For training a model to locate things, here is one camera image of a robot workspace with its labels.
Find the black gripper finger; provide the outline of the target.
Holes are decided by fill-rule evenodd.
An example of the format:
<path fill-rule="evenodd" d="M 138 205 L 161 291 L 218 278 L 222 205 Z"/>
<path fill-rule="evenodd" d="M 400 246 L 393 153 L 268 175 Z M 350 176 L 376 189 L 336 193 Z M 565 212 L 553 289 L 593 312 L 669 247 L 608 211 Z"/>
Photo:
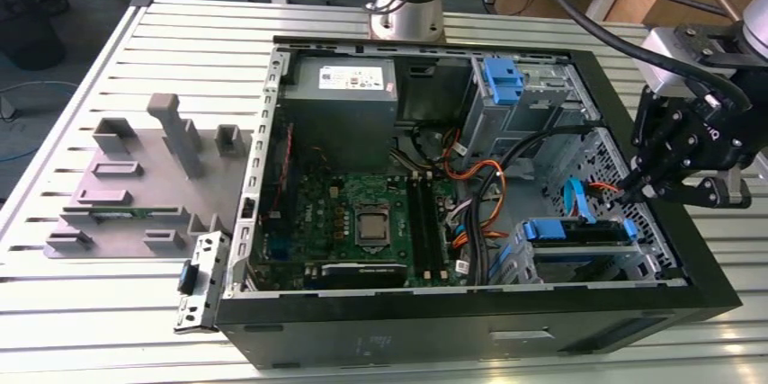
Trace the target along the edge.
<path fill-rule="evenodd" d="M 696 184 L 686 184 L 685 180 L 696 172 L 684 170 L 653 183 L 645 183 L 640 192 L 648 198 L 660 198 L 694 207 L 746 209 L 752 204 L 752 195 L 741 172 L 738 167 L 718 170 L 714 174 L 698 178 Z"/>
<path fill-rule="evenodd" d="M 649 85 L 641 90 L 630 143 L 637 148 L 629 174 L 618 181 L 620 204 L 644 200 L 644 192 L 658 196 L 682 168 L 682 160 L 698 144 L 690 125 L 686 100 L 657 94 Z"/>

